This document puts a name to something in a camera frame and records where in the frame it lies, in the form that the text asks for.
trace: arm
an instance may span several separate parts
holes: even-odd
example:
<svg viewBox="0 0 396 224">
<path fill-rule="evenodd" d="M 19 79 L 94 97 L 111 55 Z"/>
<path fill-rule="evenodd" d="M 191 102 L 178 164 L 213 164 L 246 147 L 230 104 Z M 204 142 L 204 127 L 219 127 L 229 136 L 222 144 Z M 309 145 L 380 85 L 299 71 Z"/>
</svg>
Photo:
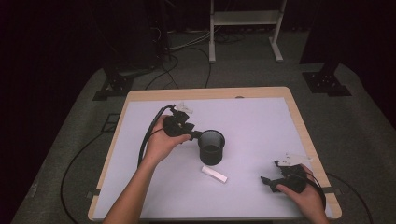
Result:
<svg viewBox="0 0 396 224">
<path fill-rule="evenodd" d="M 145 157 L 128 185 L 107 213 L 104 220 L 105 224 L 138 223 L 155 168 L 175 146 L 190 139 L 188 134 L 178 137 L 166 135 L 162 130 L 165 117 L 161 116 L 154 126 L 153 135 L 148 140 Z"/>
<path fill-rule="evenodd" d="M 308 179 L 314 181 L 312 176 L 312 171 L 310 171 L 306 166 L 302 165 L 304 170 L 308 173 Z M 308 218 L 308 220 L 313 224 L 328 224 L 329 219 L 327 219 L 320 199 L 319 194 L 311 185 L 306 185 L 306 188 L 301 193 L 296 193 L 293 190 L 285 187 L 283 185 L 277 185 L 277 189 L 288 195 L 299 207 L 303 215 Z"/>
</svg>

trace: hand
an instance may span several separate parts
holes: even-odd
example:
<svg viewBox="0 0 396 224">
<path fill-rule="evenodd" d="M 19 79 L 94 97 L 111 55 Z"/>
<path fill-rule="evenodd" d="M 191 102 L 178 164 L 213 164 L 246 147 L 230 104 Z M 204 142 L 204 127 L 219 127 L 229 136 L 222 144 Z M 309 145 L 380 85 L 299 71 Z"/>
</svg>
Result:
<svg viewBox="0 0 396 224">
<path fill-rule="evenodd" d="M 314 177 L 312 176 L 312 171 L 303 164 L 302 166 L 304 170 L 308 173 L 307 178 L 315 182 Z M 318 192 L 311 185 L 307 184 L 305 189 L 301 193 L 296 193 L 281 184 L 278 184 L 276 188 L 288 195 L 297 204 L 303 215 L 308 218 L 312 223 L 329 223 L 329 220 L 327 219 L 324 212 L 322 200 L 320 199 Z"/>
<path fill-rule="evenodd" d="M 151 133 L 151 137 L 148 140 L 146 154 L 142 162 L 149 161 L 154 165 L 157 165 L 160 161 L 165 159 L 169 153 L 171 153 L 175 146 L 191 138 L 189 134 L 183 134 L 177 137 L 169 137 L 163 130 L 163 119 L 166 117 L 167 115 L 160 116 L 157 123 L 155 124 Z"/>
</svg>

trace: gray carpet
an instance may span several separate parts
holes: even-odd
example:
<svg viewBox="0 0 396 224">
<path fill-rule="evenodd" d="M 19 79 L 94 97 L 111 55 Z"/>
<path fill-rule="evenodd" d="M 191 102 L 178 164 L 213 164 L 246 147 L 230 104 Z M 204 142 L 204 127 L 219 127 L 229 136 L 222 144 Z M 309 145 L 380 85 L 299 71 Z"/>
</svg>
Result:
<svg viewBox="0 0 396 224">
<path fill-rule="evenodd" d="M 352 96 L 329 97 L 311 93 L 302 72 L 318 71 L 322 64 L 300 65 L 308 33 L 281 32 L 278 44 L 285 59 L 276 63 L 268 43 L 270 33 L 246 34 L 245 39 L 230 45 L 217 45 L 217 62 L 211 65 L 208 88 L 286 86 L 290 88 L 307 130 L 329 173 L 338 175 L 363 197 L 375 223 L 396 220 L 396 132 L 361 85 L 358 76 L 340 65 L 335 74 Z M 173 46 L 196 38 L 195 35 L 171 35 Z M 194 46 L 208 51 L 207 42 Z M 196 49 L 174 53 L 177 67 L 171 71 L 181 89 L 205 86 L 209 71 L 206 56 Z M 166 68 L 175 61 L 165 62 Z M 163 70 L 138 77 L 133 90 L 143 90 Z M 30 192 L 14 217 L 13 223 L 72 223 L 63 210 L 60 187 L 64 172 L 75 155 L 100 134 L 109 113 L 120 113 L 125 97 L 93 101 L 105 81 L 102 69 L 77 98 L 64 126 L 59 131 L 46 161 Z M 150 89 L 175 89 L 169 76 L 158 78 Z M 77 157 L 64 182 L 64 201 L 78 223 L 91 223 L 88 210 L 90 192 L 96 188 L 112 140 L 104 133 Z M 332 223 L 369 223 L 358 197 L 345 184 L 329 177 L 342 192 L 337 199 L 343 216 Z M 275 221 L 275 223 L 307 223 Z"/>
</svg>

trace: white eraser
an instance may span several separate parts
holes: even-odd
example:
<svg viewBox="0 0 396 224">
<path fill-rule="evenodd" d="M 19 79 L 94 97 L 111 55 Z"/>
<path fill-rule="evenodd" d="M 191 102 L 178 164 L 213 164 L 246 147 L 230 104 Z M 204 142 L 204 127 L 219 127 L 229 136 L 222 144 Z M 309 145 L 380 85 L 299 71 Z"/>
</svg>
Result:
<svg viewBox="0 0 396 224">
<path fill-rule="evenodd" d="M 203 166 L 202 170 L 201 170 L 204 174 L 210 175 L 212 177 L 214 177 L 215 179 L 217 179 L 218 181 L 220 181 L 221 183 L 225 184 L 225 182 L 227 181 L 227 176 L 222 175 L 221 173 L 214 171 L 212 169 L 210 169 L 207 166 Z"/>
</svg>

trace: black mesh cup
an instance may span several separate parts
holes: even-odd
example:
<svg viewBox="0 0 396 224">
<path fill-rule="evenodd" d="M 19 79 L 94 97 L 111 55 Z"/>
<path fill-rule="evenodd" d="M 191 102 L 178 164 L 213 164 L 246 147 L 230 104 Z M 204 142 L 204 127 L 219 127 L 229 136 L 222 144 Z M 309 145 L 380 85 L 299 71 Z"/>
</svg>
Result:
<svg viewBox="0 0 396 224">
<path fill-rule="evenodd" d="M 221 162 L 224 144 L 224 136 L 218 131 L 204 131 L 198 139 L 201 161 L 206 165 L 216 165 Z"/>
</svg>

